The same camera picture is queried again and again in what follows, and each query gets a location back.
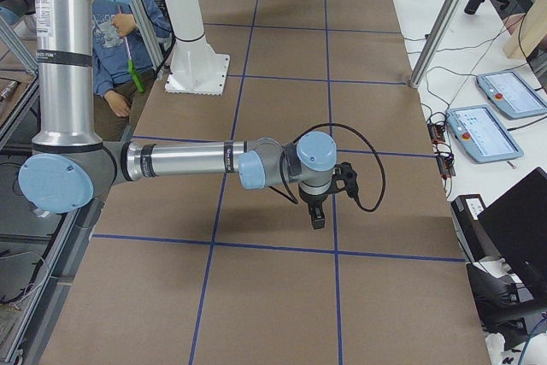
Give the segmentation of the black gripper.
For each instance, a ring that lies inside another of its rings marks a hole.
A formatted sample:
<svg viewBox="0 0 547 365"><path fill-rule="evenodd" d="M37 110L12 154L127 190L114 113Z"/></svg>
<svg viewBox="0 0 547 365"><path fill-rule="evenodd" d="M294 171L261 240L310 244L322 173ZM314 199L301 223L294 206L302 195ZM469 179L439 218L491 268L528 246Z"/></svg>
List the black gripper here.
<svg viewBox="0 0 547 365"><path fill-rule="evenodd" d="M314 230L325 227L325 214L323 211L323 203L329 197L328 192L321 194L310 194L302 188L298 189L299 197L307 204L310 225Z"/></svg>

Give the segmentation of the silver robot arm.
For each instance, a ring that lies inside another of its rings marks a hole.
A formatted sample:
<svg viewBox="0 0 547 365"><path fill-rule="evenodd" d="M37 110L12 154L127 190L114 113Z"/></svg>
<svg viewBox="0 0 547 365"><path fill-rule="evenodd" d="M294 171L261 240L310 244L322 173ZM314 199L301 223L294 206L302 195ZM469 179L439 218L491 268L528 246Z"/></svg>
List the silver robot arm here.
<svg viewBox="0 0 547 365"><path fill-rule="evenodd" d="M62 214L124 182L176 174L237 174L247 189L297 183L313 228L324 227L322 204L336 188L337 154L334 140L319 127L287 145L270 138L182 145L102 140L93 119L94 1L35 0L41 128L18 177L29 202Z"/></svg>

